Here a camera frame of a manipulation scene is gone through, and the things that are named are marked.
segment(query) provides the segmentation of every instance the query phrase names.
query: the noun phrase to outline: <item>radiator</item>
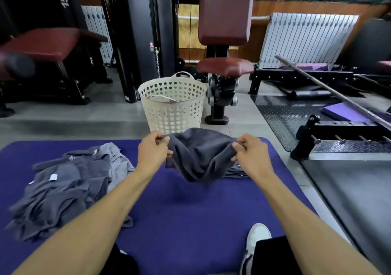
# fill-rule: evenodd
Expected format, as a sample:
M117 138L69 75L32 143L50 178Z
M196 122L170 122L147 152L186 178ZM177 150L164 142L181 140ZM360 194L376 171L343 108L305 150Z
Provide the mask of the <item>radiator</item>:
M109 30L107 29L102 6L83 5L81 8L86 18L88 30L107 37L108 42L101 42L102 46L100 47L100 53L102 54L103 62L105 64L110 64L113 55L113 46L111 45Z
M259 58L259 68L279 68L280 55L296 63L337 60L358 15L273 13Z

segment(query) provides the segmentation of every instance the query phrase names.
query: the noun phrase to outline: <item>gray towel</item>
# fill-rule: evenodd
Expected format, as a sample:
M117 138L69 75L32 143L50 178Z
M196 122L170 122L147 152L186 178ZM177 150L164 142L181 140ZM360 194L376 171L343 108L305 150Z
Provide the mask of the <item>gray towel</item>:
M11 206L18 240L49 237L90 208L134 170L113 143L71 151L60 159L33 166L34 181ZM131 227L130 217L124 227Z
M236 155L232 143L236 140L220 132L191 128L182 133L168 134L169 149L166 168L176 167L190 182L210 181L225 175Z

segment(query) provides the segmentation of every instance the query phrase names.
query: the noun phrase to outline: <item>metal pipe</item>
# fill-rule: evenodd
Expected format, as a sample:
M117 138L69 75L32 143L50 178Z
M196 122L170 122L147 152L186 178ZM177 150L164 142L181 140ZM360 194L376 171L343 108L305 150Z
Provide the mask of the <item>metal pipe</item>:
M198 20L197 16L178 16L178 18L179 19L183 19L183 20ZM251 20L252 21L255 21L255 20L267 20L267 21L269 21L270 20L270 16L252 16Z
M285 65L287 65L287 66L291 67L292 69L296 70L300 74L304 75L306 78L312 80L315 84L320 85L321 87L323 87L326 90L330 91L331 93L333 93L339 99L348 102L351 106L353 106L355 109L357 109L360 113L370 117L376 123L378 123L379 125L383 126L384 128L388 129L389 131L391 131L391 124L388 123L387 121L385 121L384 119L382 119L381 117L375 115L373 112L371 112L368 109L362 107L361 105L359 105L358 103L356 103L352 99L350 99L349 97L346 97L345 95L343 95L340 92L334 90L333 88L329 87L325 83L322 83L321 81L317 80L312 75L309 75L307 72L305 72L304 70L301 70L300 68L296 67L296 65L294 65L292 62L288 61L287 59L282 58L280 56L276 56L276 59L278 61L280 61L281 63L284 63Z

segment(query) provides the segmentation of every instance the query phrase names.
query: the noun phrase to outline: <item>gray tile floor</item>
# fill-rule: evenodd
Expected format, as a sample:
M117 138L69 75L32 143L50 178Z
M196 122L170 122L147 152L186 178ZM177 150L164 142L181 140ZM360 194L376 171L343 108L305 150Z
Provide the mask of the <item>gray tile floor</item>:
M126 103L116 70L109 69L109 75L114 80L113 84L91 84L85 90L85 95L92 100L89 105L39 102L9 104L8 107L15 109L16 115L0 119L0 149L20 140L141 139L147 135L149 127L141 102ZM250 80L248 76L243 76L237 89L238 105L226 108L226 115L230 118L228 125L202 124L201 127L218 130L232 137L249 133L269 139L320 218L347 239L300 165L289 158L289 153L284 150L250 99L247 94L249 88ZM262 83L260 94L281 93L273 86ZM205 104L203 117L209 113L210 107Z

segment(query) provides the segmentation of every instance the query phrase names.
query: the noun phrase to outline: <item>white sneaker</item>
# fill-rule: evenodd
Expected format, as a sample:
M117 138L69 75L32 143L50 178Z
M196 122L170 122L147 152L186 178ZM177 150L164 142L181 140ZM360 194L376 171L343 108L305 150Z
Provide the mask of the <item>white sneaker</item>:
M265 226L263 223L256 223L252 226L250 229L250 232L247 235L247 244L246 244L246 253L244 254L244 258L241 264L241 269L239 271L239 275L246 275L242 274L244 264L246 265L246 273L250 274L251 272L251 266L253 265L253 255L255 251L255 245L260 240L266 240L271 239L271 233L267 226Z

